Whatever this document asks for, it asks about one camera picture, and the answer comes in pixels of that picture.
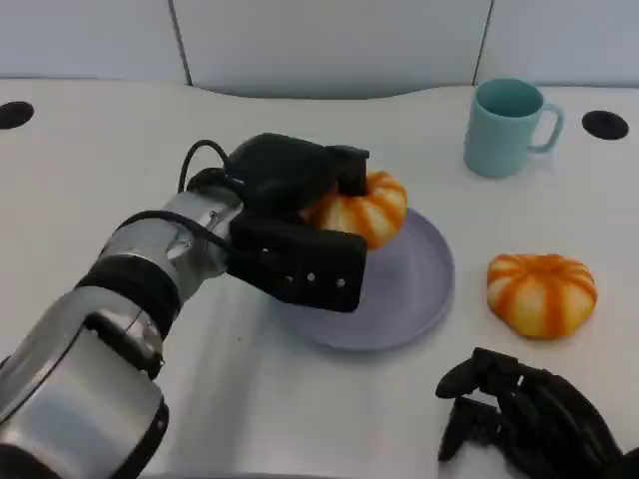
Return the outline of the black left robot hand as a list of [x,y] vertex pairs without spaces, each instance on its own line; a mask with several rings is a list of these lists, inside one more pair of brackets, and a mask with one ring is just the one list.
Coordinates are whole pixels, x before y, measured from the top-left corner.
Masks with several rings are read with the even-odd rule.
[[366,193],[369,151],[321,145],[274,133],[256,135],[225,160],[225,173],[243,187],[243,210],[236,224],[274,220],[303,225],[307,213],[335,190]]

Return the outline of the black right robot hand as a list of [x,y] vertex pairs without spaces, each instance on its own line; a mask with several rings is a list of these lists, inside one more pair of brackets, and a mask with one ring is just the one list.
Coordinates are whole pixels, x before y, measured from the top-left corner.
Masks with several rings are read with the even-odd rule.
[[638,452],[623,451],[598,409],[568,380],[517,358],[475,348],[438,382],[453,402],[438,460],[466,442],[498,449],[529,478],[635,478]]

